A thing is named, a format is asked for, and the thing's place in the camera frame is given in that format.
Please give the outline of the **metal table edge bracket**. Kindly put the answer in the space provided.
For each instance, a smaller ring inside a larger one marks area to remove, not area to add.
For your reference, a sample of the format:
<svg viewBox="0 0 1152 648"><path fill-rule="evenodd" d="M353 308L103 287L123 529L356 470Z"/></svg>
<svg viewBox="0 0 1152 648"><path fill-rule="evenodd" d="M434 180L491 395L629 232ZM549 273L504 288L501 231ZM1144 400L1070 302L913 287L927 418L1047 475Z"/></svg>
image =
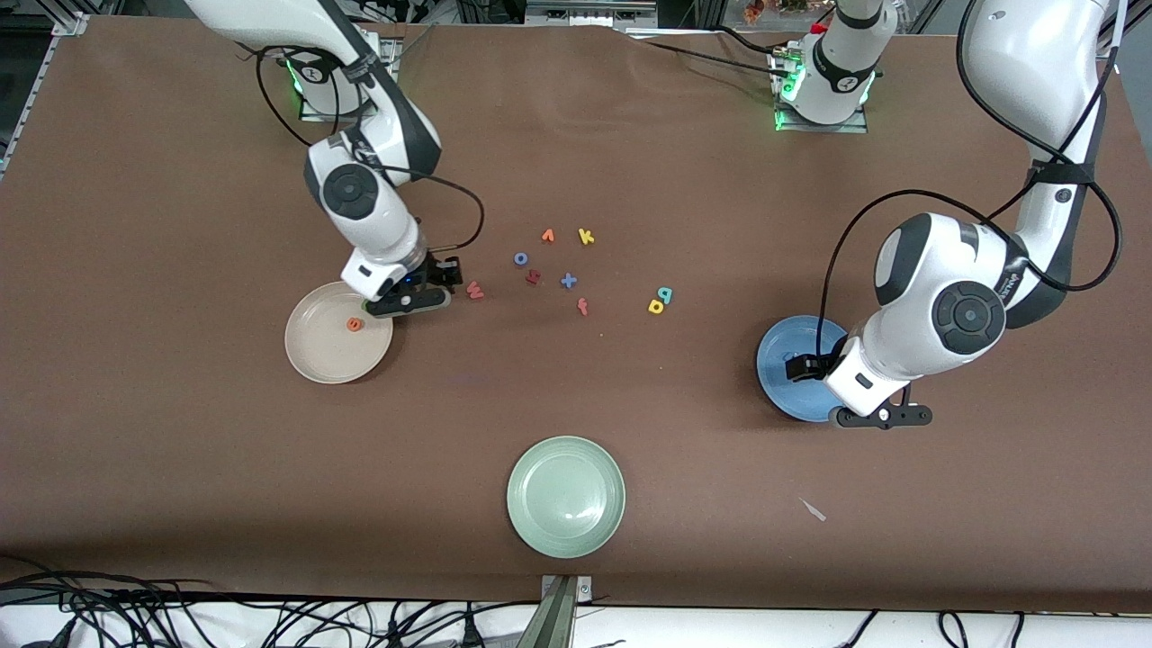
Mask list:
<svg viewBox="0 0 1152 648"><path fill-rule="evenodd" d="M592 602L591 575L543 578L540 611L543 624L535 648L573 648L573 627L579 606Z"/></svg>

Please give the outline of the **aluminium table frame rail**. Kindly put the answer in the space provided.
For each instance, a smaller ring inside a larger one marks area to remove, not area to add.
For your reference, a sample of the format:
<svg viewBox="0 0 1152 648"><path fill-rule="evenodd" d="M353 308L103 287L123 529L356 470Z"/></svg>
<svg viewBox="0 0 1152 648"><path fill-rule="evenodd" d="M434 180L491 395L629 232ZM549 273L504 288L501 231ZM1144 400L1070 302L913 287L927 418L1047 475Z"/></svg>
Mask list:
<svg viewBox="0 0 1152 648"><path fill-rule="evenodd" d="M12 168L61 42L84 33L91 18L71 0L45 0L41 12L41 18L31 13L0 16L0 45L31 42L24 53L0 53L0 182Z"/></svg>

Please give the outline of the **metal frame structure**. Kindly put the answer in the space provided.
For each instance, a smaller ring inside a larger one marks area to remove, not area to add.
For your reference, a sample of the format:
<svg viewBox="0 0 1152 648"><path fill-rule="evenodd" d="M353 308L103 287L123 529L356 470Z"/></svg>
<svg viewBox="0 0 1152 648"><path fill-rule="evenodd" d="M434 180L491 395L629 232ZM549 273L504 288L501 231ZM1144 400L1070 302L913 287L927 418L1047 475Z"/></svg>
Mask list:
<svg viewBox="0 0 1152 648"><path fill-rule="evenodd" d="M452 0L464 23L657 29L657 0Z"/></svg>

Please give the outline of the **pale green plate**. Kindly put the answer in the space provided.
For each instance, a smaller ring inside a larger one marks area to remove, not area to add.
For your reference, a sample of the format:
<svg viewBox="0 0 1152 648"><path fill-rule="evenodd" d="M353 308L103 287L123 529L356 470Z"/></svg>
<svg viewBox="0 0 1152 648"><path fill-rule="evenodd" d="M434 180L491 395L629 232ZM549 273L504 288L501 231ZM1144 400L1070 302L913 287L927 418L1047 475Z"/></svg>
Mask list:
<svg viewBox="0 0 1152 648"><path fill-rule="evenodd" d="M551 437L517 459L506 508L526 547L568 562L594 553L617 532L626 514L626 480L601 445L584 437Z"/></svg>

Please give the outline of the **blue plate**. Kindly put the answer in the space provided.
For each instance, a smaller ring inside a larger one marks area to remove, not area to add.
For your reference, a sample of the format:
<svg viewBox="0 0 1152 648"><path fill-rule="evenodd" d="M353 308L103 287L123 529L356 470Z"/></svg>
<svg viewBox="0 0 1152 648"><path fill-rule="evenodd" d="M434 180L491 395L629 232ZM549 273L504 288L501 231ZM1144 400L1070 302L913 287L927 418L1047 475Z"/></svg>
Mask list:
<svg viewBox="0 0 1152 648"><path fill-rule="evenodd" d="M843 327L825 321L818 346L817 324L818 317L814 315L797 315L778 321L761 336L755 366L761 390L778 410L798 421L827 423L833 410L842 406L840 399L819 379L793 382L786 372L786 363L791 357L808 356L814 351L828 354L833 345L846 336Z"/></svg>

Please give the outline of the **beige brown plate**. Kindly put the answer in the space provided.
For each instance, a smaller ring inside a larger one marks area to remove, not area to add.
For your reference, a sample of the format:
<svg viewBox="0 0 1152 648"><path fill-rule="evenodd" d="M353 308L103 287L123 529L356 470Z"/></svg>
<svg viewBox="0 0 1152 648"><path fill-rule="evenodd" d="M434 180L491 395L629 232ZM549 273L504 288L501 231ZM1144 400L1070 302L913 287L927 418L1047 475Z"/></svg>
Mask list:
<svg viewBox="0 0 1152 648"><path fill-rule="evenodd" d="M373 372L391 349L394 324L363 312L362 302L344 282L323 284L301 299L285 324L291 368L318 384L351 383ZM364 327L348 331L349 317L364 321Z"/></svg>

